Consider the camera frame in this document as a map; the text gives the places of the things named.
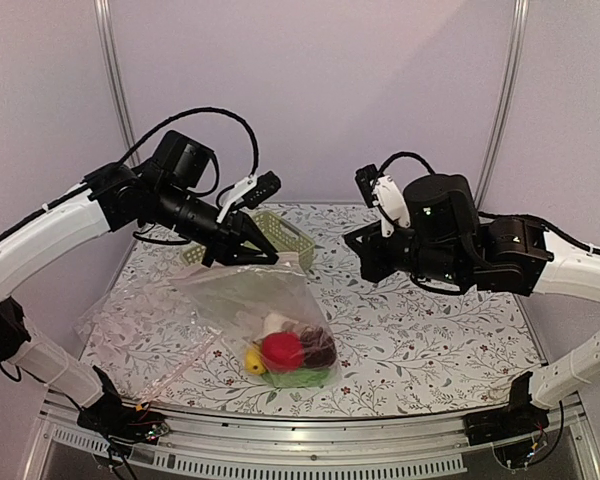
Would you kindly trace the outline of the clear zip top bag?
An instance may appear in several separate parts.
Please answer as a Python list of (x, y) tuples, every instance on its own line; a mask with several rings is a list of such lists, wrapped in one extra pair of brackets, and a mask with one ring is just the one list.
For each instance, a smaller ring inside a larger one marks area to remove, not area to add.
[[(246, 371), (245, 354), (249, 348), (257, 348), (261, 356), (265, 338), (262, 324), (269, 313), (278, 312), (298, 321), (293, 332), (298, 336), (306, 327), (323, 327), (334, 338), (295, 252), (281, 253), (274, 265), (194, 265), (170, 282), (191, 301), (198, 318), (217, 330), (221, 340), (242, 357), (246, 374), (266, 384), (262, 375)], [(338, 351), (336, 362), (323, 369), (331, 372), (324, 386), (335, 382), (339, 375)]]

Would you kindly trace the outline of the white toy garlic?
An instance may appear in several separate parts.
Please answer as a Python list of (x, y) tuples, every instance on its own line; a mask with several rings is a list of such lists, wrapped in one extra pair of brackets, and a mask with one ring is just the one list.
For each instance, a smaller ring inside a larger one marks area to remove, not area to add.
[(262, 336), (267, 337), (274, 333), (295, 332), (299, 322), (278, 312), (269, 313), (263, 320)]

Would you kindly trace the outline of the red toy apple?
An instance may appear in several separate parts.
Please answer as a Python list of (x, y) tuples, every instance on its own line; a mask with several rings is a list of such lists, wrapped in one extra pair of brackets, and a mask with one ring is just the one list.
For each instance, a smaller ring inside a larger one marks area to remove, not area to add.
[(288, 373), (303, 365), (304, 347), (295, 333), (276, 332), (262, 341), (261, 357), (269, 371)]

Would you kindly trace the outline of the dark red toy fruit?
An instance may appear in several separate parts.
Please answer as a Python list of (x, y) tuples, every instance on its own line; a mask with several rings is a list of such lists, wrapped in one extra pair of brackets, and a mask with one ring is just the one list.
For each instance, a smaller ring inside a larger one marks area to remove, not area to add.
[(300, 332), (299, 339), (303, 353), (303, 368), (330, 368), (336, 362), (335, 341), (325, 328), (306, 327)]

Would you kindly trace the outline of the yellow toy mango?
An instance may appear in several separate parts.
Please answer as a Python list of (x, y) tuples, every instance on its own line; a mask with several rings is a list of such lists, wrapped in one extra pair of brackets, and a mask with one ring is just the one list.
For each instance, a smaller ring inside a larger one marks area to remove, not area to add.
[(263, 375), (267, 368), (257, 348), (249, 348), (245, 354), (245, 369), (252, 375)]

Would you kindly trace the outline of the green toy bitter gourd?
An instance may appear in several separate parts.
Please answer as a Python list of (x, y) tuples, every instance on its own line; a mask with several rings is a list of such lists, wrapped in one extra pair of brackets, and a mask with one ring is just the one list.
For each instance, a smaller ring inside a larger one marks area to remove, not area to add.
[(297, 370), (276, 373), (268, 371), (262, 379), (276, 388), (312, 388), (324, 386), (331, 377), (329, 369), (299, 368)]

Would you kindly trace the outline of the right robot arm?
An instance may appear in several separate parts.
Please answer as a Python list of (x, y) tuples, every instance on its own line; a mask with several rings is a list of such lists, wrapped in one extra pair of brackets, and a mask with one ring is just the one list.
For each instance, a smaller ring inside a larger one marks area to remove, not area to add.
[(600, 249), (529, 215), (481, 222), (463, 176), (429, 174), (399, 189), (368, 165), (355, 181), (366, 205), (381, 216), (344, 237), (364, 280), (378, 283), (405, 272), (423, 290), (430, 281), (448, 284), (448, 295), (476, 289), (600, 304)]

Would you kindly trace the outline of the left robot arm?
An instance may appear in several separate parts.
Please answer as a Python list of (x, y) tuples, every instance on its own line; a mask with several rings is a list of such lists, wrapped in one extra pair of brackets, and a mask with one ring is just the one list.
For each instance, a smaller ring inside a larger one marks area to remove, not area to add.
[(61, 198), (0, 236), (0, 362), (33, 374), (67, 394), (108, 434), (128, 426), (128, 412), (107, 376), (70, 356), (25, 322), (13, 292), (28, 278), (76, 247), (131, 223), (169, 229), (205, 248), (211, 266), (273, 264), (275, 247), (246, 214), (281, 187), (273, 172), (249, 174), (216, 207), (194, 187), (217, 158), (210, 148), (170, 130), (154, 154), (130, 168), (107, 164)]

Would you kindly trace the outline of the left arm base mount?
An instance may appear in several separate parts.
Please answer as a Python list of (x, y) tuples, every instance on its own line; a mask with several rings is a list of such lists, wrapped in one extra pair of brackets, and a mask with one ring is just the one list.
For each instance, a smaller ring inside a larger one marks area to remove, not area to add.
[(106, 373), (96, 366), (93, 370), (102, 382), (103, 395), (92, 406), (80, 408), (79, 427), (129, 444), (156, 444), (170, 432), (163, 414), (145, 407), (137, 410), (125, 406)]

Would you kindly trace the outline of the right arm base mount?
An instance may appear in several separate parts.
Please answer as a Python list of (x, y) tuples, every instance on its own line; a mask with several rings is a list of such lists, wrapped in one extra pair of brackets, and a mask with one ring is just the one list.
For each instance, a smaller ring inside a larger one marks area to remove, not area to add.
[(561, 423), (554, 445), (544, 452), (543, 457), (539, 455), (548, 446), (549, 411), (531, 403), (531, 377), (532, 373), (526, 372), (513, 380), (504, 406), (469, 413), (462, 418), (464, 435), (470, 446), (528, 436), (521, 443), (493, 450), (496, 461), (508, 470), (526, 469), (541, 463), (555, 450), (562, 436), (564, 423)]

